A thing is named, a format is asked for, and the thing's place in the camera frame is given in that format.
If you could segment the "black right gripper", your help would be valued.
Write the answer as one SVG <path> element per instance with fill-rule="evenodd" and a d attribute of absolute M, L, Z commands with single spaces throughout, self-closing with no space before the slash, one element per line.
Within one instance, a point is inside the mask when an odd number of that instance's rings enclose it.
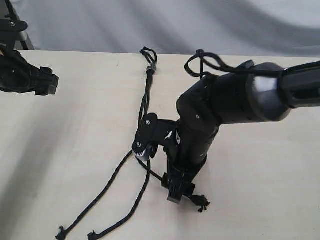
<path fill-rule="evenodd" d="M 217 126 L 201 132 L 184 124 L 178 125 L 175 134 L 177 156 L 173 160 L 167 158 L 167 173 L 161 180 L 161 186 L 168 190 L 168 201 L 180 203 L 183 196 L 190 198 L 193 195 L 196 187 L 193 180 L 205 165 L 219 129 Z"/>

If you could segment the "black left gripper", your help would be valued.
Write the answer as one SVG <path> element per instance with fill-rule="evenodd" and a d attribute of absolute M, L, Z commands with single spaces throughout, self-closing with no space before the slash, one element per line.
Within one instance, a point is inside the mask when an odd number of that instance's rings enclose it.
<path fill-rule="evenodd" d="M 55 95 L 59 77 L 49 67 L 38 68 L 26 61 L 20 52 L 0 46 L 0 90 L 6 93 Z"/>

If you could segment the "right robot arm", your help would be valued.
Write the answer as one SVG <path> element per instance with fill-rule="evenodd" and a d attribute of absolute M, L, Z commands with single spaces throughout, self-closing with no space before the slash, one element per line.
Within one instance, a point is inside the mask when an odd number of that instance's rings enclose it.
<path fill-rule="evenodd" d="M 320 64 L 312 62 L 283 68 L 271 62 L 249 60 L 224 75 L 207 75 L 176 102 L 179 119 L 167 151 L 164 187 L 167 199 L 182 197 L 207 206 L 194 195 L 194 178 L 205 165 L 208 151 L 222 125 L 284 120 L 298 108 L 320 105 Z"/>

